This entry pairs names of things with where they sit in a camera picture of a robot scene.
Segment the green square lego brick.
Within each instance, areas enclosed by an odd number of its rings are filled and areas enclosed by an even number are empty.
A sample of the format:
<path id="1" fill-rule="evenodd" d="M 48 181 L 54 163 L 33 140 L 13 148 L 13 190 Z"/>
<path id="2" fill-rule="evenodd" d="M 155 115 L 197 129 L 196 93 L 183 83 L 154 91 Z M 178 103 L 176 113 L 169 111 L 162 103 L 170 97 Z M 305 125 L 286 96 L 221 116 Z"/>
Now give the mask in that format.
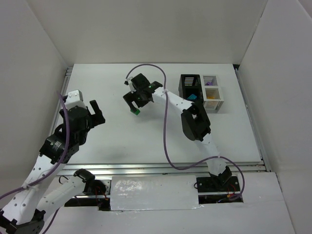
<path id="1" fill-rule="evenodd" d="M 139 109 L 137 109 L 137 110 L 135 110 L 135 111 L 132 111 L 132 110 L 131 110 L 131 112 L 132 112 L 134 115 L 138 115 L 138 114 L 140 113 L 140 110 L 139 110 Z"/>

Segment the teal flower printed lego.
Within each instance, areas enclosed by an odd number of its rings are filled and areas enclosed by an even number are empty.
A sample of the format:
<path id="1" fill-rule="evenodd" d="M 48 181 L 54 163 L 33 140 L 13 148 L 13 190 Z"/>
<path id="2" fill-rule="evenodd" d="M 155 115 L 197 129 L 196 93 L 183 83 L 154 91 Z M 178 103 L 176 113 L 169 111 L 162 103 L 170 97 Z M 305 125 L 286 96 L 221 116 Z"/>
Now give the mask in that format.
<path id="1" fill-rule="evenodd" d="M 197 96 L 195 94 L 191 94 L 187 100 L 197 100 Z"/>

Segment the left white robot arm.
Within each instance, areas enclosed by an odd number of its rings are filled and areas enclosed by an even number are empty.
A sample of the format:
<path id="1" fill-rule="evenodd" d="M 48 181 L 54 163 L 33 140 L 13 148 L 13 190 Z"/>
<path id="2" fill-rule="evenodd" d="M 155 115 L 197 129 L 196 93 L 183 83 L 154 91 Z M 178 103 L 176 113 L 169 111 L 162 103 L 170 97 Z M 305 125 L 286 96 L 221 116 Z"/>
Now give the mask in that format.
<path id="1" fill-rule="evenodd" d="M 86 169 L 79 169 L 58 189 L 45 194 L 57 174 L 86 142 L 88 132 L 104 124 L 105 118 L 95 100 L 90 101 L 94 114 L 87 107 L 61 103 L 63 123 L 46 138 L 33 169 L 23 185 L 14 189 L 11 201 L 0 211 L 0 226 L 8 234 L 38 234 L 46 220 L 72 197 L 103 195 L 106 186 Z"/>

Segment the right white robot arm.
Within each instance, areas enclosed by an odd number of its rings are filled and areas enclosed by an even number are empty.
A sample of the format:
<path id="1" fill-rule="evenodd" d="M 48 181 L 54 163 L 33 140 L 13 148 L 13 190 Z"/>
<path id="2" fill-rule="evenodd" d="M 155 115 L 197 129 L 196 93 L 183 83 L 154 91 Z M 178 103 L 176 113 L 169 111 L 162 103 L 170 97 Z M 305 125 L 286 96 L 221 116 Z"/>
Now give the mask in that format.
<path id="1" fill-rule="evenodd" d="M 223 187 L 232 176 L 226 162 L 220 158 L 220 152 L 215 145 L 211 134 L 211 123 L 200 101 L 189 101 L 168 91 L 157 81 L 150 83 L 143 74 L 127 77 L 124 82 L 130 92 L 123 96 L 130 110 L 139 113 L 139 108 L 153 102 L 165 105 L 166 124 L 169 107 L 172 107 L 181 120 L 182 131 L 185 137 L 195 143 L 206 160 L 208 172 L 215 187 Z"/>

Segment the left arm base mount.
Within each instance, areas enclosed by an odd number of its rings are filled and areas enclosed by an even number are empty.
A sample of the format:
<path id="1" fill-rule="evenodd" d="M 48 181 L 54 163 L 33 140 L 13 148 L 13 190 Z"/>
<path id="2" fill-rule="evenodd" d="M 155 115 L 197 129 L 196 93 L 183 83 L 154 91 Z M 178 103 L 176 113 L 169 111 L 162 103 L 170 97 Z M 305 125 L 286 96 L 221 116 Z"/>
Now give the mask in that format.
<path id="1" fill-rule="evenodd" d="M 82 179 L 85 183 L 83 191 L 75 195 L 65 203 L 65 207 L 96 207 L 100 211 L 110 211 L 110 194 L 111 181 L 103 182 L 85 169 L 75 171 L 73 177 Z"/>

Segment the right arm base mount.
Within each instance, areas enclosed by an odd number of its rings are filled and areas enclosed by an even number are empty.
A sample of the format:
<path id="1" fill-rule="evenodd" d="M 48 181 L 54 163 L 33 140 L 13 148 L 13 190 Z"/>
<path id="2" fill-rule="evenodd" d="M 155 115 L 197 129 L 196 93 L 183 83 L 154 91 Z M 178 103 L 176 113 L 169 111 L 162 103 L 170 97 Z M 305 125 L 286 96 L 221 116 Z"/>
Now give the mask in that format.
<path id="1" fill-rule="evenodd" d="M 242 198 L 235 196 L 240 194 L 236 176 L 232 176 L 223 186 L 218 186 L 211 177 L 197 177 L 194 188 L 198 192 L 199 204 L 243 202 Z"/>

